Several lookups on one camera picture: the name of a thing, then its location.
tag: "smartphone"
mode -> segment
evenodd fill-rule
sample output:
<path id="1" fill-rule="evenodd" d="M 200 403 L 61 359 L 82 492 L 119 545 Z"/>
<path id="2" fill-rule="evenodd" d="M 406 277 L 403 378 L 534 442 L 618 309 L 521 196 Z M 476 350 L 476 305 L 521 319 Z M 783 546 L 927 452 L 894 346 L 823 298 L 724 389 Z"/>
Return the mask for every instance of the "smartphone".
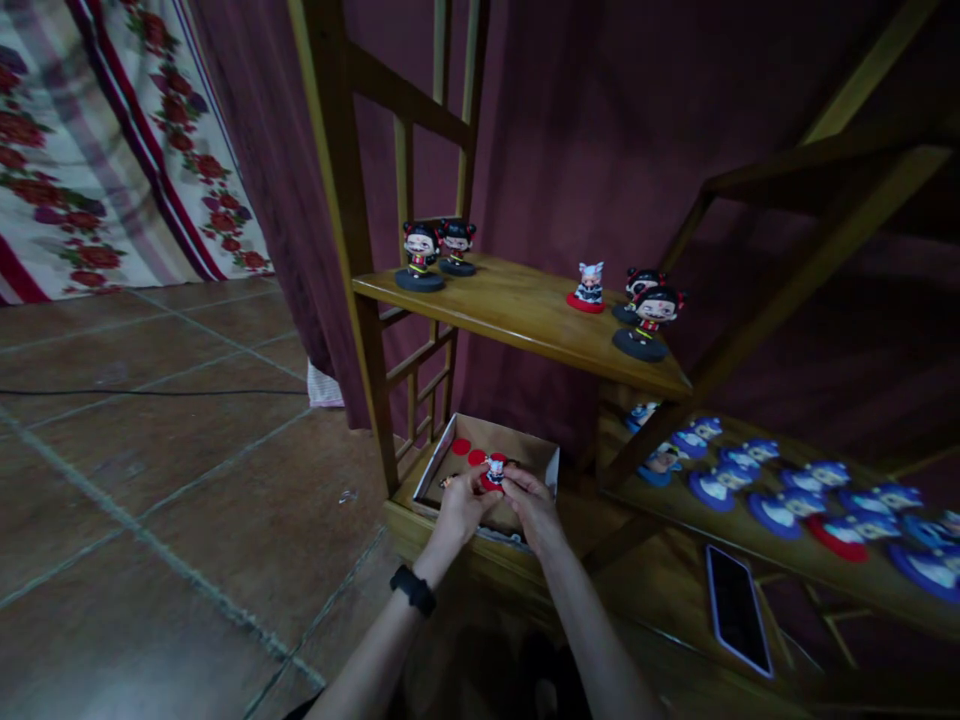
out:
<path id="1" fill-rule="evenodd" d="M 763 677 L 772 679 L 770 648 L 750 568 L 707 545 L 707 577 L 717 640 Z"/>

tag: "shelf board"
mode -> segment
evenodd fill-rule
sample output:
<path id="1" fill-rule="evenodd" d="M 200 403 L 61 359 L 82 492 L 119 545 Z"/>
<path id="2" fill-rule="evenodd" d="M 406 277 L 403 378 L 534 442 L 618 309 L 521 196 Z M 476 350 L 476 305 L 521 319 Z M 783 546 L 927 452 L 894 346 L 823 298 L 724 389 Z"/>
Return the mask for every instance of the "shelf board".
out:
<path id="1" fill-rule="evenodd" d="M 480 253 L 470 260 L 477 274 L 444 276 L 447 286 L 439 292 L 400 289 L 394 280 L 396 270 L 356 277 L 353 289 L 658 397 L 682 400 L 692 394 L 690 381 L 672 354 L 660 363 L 635 360 L 614 347 L 613 333 L 623 325 L 609 310 L 590 315 L 567 305 L 566 296 L 576 289 L 576 278 Z M 604 299 L 608 304 L 624 301 L 612 292 L 604 293 Z"/>
<path id="2" fill-rule="evenodd" d="M 395 537 L 401 536 L 407 542 L 408 552 L 418 553 L 422 549 L 435 524 L 433 518 L 420 515 L 413 503 L 413 493 L 435 447 L 433 443 L 420 451 L 400 489 L 386 501 L 387 524 Z M 593 482 L 586 478 L 580 481 L 567 467 L 561 468 L 558 488 L 557 511 L 579 557 L 634 515 L 599 497 Z M 474 538 L 468 547 L 485 561 L 486 567 L 497 568 L 498 577 L 485 575 L 485 581 L 515 591 L 523 588 L 520 593 L 525 604 L 546 607 L 552 612 L 546 580 L 535 556 L 482 538 Z M 792 694 L 795 684 L 791 664 L 776 640 L 776 621 L 768 608 L 764 607 L 762 614 L 770 639 L 773 681 L 761 678 L 716 641 L 702 550 L 689 537 L 667 530 L 604 569 L 594 578 L 594 584 L 604 605 L 618 617 L 656 633 L 675 647 L 695 652 L 760 688 Z"/>
<path id="3" fill-rule="evenodd" d="M 621 421 L 626 414 L 623 409 L 624 397 L 630 392 L 629 389 L 609 383 L 602 386 L 597 451 L 601 467 L 606 467 L 631 437 Z M 719 415 L 707 411 L 694 415 L 702 414 Z M 603 495 L 662 518 L 674 527 L 733 548 L 769 566 L 836 590 L 864 607 L 923 632 L 960 640 L 960 613 L 956 607 L 921 590 L 904 577 L 887 558 L 882 542 L 870 543 L 870 559 L 866 563 L 850 563 L 834 555 L 806 530 L 796 541 L 777 537 L 753 518 L 745 502 L 751 490 L 779 490 L 781 485 L 777 475 L 780 467 L 803 465 L 812 460 L 846 462 L 855 489 L 873 487 L 886 482 L 886 478 L 848 458 L 828 455 L 791 438 L 765 432 L 733 418 L 720 417 L 724 433 L 717 442 L 711 443 L 709 455 L 699 461 L 682 461 L 684 469 L 674 473 L 673 482 L 668 486 L 655 488 L 639 478 L 629 478 Z M 728 513 L 710 510 L 687 487 L 687 472 L 694 467 L 715 465 L 718 447 L 739 446 L 753 437 L 777 440 L 781 458 L 764 466 L 760 480 L 749 490 L 740 493 L 734 510 Z M 836 504 L 834 509 L 839 512 L 840 505 Z"/>

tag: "red round disc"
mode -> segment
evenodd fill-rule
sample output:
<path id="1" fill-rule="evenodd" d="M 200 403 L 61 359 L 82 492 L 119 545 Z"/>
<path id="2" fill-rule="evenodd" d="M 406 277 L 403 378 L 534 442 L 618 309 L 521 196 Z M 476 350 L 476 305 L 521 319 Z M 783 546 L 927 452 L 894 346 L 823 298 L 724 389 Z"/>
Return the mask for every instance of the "red round disc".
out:
<path id="1" fill-rule="evenodd" d="M 467 456 L 467 462 L 473 465 L 474 467 L 476 467 L 477 465 L 483 465 L 486 461 L 487 461 L 487 454 L 483 450 L 480 450 L 479 448 L 477 448 L 476 450 L 473 450 Z"/>
<path id="2" fill-rule="evenodd" d="M 466 438 L 457 438 L 453 441 L 453 445 L 450 446 L 450 449 L 453 451 L 454 455 L 466 455 L 470 452 L 470 441 Z"/>

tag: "red stripe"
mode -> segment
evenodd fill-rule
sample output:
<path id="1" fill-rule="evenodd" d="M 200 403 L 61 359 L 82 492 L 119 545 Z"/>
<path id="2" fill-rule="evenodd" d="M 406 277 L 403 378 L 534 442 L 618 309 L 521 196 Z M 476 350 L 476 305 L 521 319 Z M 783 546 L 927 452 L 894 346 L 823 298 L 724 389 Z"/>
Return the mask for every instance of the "red stripe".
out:
<path id="1" fill-rule="evenodd" d="M 170 182 L 170 178 L 167 176 L 163 151 L 157 144 L 156 138 L 153 137 L 153 131 L 150 127 L 150 123 L 147 121 L 147 118 L 144 117 L 143 111 L 140 109 L 140 103 L 137 101 L 137 94 L 134 91 L 133 86 L 130 85 L 130 81 L 127 79 L 127 75 L 123 70 L 123 65 L 120 62 L 120 58 L 117 56 L 117 52 L 113 47 L 113 43 L 110 42 L 109 35 L 107 35 L 107 29 L 103 21 L 103 9 L 100 5 L 100 0 L 85 0 L 85 2 L 93 14 L 94 23 L 97 27 L 97 43 L 103 50 L 104 57 L 107 59 L 107 66 L 113 74 L 114 79 L 116 79 L 117 84 L 120 86 L 120 91 L 127 100 L 133 121 L 140 130 L 140 135 L 147 146 L 147 150 L 153 156 L 153 159 L 159 168 L 157 175 L 160 179 L 160 183 L 163 185 L 164 194 L 166 195 L 169 204 L 177 214 L 177 217 L 180 219 L 180 222 L 187 231 L 187 235 L 190 237 L 190 240 L 193 241 L 193 247 L 197 251 L 197 254 L 202 258 L 204 264 L 207 266 L 207 269 L 214 275 L 214 277 L 216 277 L 216 279 L 226 280 L 227 276 L 220 272 L 220 268 L 217 267 L 217 264 L 210 256 L 210 253 L 207 252 L 207 248 L 203 243 L 203 239 L 197 232 L 197 228 L 194 226 L 193 221 L 190 219 L 186 209 L 183 207 L 183 203 L 180 202 L 180 196 L 177 195 L 173 188 L 173 183 Z"/>
<path id="2" fill-rule="evenodd" d="M 0 275 L 23 302 L 50 302 L 50 298 L 17 260 L 3 235 L 0 235 Z"/>

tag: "watch strap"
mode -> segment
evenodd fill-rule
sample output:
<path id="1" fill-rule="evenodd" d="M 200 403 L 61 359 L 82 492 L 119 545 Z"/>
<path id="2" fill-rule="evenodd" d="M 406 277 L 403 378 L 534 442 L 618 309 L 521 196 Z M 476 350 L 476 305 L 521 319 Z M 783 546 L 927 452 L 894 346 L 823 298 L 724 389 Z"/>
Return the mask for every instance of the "watch strap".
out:
<path id="1" fill-rule="evenodd" d="M 397 572 L 390 579 L 390 589 L 400 588 L 410 598 L 410 605 L 417 608 L 424 617 L 430 617 L 437 607 L 437 598 L 433 591 L 427 585 L 426 580 L 422 580 L 414 575 L 413 570 L 406 565 L 397 568 Z"/>

